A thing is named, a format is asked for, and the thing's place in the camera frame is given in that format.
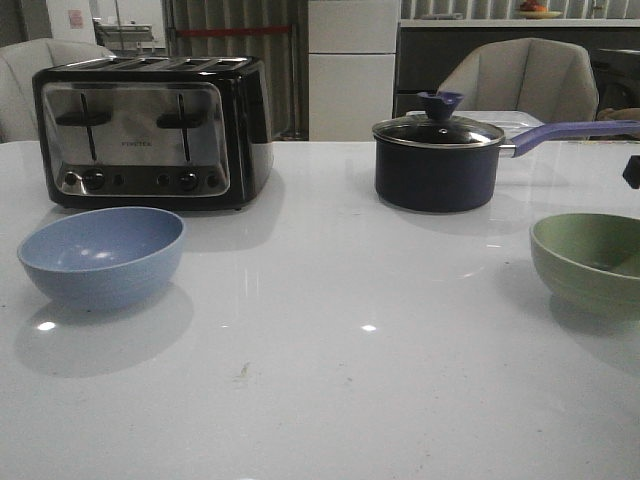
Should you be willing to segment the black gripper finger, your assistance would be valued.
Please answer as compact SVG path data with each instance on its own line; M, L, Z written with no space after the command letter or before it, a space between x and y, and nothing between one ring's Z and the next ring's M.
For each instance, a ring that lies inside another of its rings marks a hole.
M640 156L632 155L622 173L622 177L632 189L640 188Z

